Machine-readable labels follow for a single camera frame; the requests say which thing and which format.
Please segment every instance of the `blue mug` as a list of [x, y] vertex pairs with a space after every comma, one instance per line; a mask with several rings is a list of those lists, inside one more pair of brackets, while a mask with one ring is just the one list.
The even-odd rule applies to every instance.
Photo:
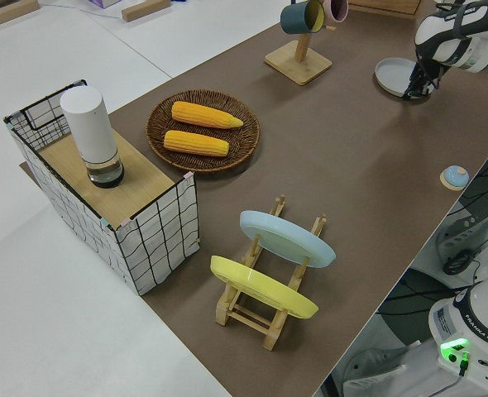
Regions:
[[280, 14], [280, 26], [289, 35], [315, 33], [324, 22], [325, 11], [319, 0], [293, 1]]

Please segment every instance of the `woven basket plate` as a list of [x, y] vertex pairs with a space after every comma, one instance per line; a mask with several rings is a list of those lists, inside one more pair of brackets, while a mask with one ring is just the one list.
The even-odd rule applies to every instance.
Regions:
[[[175, 101], [197, 103], [223, 110], [240, 118], [244, 125], [225, 130], [177, 122], [173, 120], [170, 111]], [[168, 130], [194, 132], [223, 139], [229, 142], [229, 152], [225, 157], [212, 157], [168, 151], [163, 147], [163, 139]], [[185, 91], [167, 98], [154, 108], [146, 124], [146, 137], [159, 157], [182, 170], [200, 173], [228, 170], [241, 164], [255, 150], [260, 131], [255, 114], [244, 103], [225, 93], [207, 89]]]

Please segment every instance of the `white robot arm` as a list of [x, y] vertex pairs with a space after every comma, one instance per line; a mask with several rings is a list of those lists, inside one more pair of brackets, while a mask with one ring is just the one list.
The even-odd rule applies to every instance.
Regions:
[[488, 279], [455, 299], [438, 301], [428, 322], [439, 364], [461, 376], [468, 370], [466, 378], [488, 391]]
[[476, 73], [488, 66], [488, 0], [456, 0], [438, 8], [417, 30], [418, 61], [404, 99], [427, 96], [451, 67]]

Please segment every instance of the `corn cob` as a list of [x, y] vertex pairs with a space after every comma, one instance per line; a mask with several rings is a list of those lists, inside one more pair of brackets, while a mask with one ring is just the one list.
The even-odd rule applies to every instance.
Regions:
[[183, 101], [172, 104], [172, 118], [177, 122], [213, 128], [234, 128], [244, 124], [242, 120], [222, 110]]
[[163, 140], [163, 147], [170, 151], [215, 157], [224, 157], [229, 151], [229, 143], [222, 139], [178, 130], [167, 131]]

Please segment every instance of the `white table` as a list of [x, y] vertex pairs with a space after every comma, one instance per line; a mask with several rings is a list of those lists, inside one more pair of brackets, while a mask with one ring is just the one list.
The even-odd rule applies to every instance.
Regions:
[[2, 122], [77, 79], [112, 112], [273, 25], [288, 3], [191, 0], [118, 19], [137, 2], [44, 0], [0, 25], [0, 396], [227, 395], [61, 221]]

